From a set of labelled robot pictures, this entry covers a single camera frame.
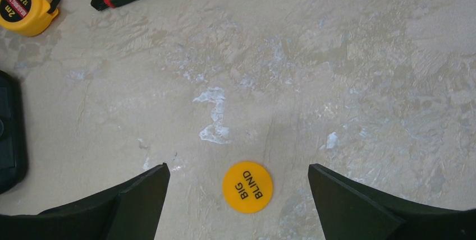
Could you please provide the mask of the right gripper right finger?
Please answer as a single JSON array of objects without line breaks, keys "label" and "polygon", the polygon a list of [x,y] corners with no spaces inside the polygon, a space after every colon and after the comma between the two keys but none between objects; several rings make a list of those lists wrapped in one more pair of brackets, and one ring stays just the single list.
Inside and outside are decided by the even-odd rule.
[{"label": "right gripper right finger", "polygon": [[408,201],[311,164],[308,179],[326,239],[475,239],[475,210]]}]

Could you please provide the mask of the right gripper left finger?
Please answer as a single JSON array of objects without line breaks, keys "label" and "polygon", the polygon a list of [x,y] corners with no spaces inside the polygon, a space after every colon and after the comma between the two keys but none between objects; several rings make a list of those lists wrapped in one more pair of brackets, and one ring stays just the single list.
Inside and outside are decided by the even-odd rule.
[{"label": "right gripper left finger", "polygon": [[154,239],[169,180],[163,163],[36,215],[1,215],[1,239]]}]

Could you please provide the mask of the orange dealer button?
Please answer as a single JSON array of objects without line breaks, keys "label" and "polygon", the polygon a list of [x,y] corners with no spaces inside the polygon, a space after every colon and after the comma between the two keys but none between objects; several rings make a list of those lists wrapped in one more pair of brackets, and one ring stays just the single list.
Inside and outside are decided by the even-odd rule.
[{"label": "orange dealer button", "polygon": [[264,166],[253,161],[242,161],[226,172],[222,192],[232,209],[254,214],[263,210],[272,199],[272,177]]}]

